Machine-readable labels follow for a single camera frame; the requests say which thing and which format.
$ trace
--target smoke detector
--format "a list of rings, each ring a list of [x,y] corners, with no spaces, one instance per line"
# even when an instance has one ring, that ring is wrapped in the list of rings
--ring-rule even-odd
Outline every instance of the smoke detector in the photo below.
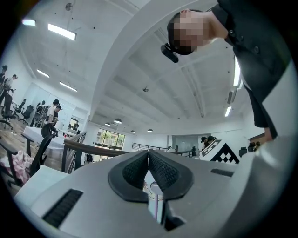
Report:
[[[70,11],[72,7],[73,7],[73,5],[71,4],[71,2],[69,2],[68,4],[66,4],[65,10]]]

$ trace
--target neck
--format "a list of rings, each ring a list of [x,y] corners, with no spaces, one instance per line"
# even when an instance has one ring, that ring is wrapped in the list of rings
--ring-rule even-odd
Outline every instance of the neck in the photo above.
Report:
[[[228,37],[228,30],[220,23],[213,12],[208,12],[210,40],[216,38],[226,39]]]

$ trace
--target pink cloth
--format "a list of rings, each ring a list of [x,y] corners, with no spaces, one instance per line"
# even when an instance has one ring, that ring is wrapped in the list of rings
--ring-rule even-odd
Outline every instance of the pink cloth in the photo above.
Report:
[[[13,164],[16,176],[23,183],[26,183],[30,179],[29,170],[32,162],[33,158],[23,151],[19,151],[18,154],[13,155]],[[12,174],[7,156],[0,158],[0,165],[6,167],[7,171]]]

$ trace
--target black camera device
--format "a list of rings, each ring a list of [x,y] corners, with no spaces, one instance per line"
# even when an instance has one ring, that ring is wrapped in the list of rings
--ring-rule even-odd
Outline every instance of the black camera device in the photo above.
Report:
[[[163,55],[165,55],[168,59],[170,59],[174,63],[177,63],[179,61],[177,55],[171,50],[171,47],[168,43],[166,43],[165,45],[162,45],[160,49]]]

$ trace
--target shirt button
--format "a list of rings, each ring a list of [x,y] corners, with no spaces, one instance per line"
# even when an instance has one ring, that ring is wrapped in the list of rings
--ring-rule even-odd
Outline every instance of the shirt button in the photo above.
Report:
[[[255,52],[256,52],[257,54],[259,54],[259,52],[260,52],[259,47],[255,46],[254,50],[255,50]]]

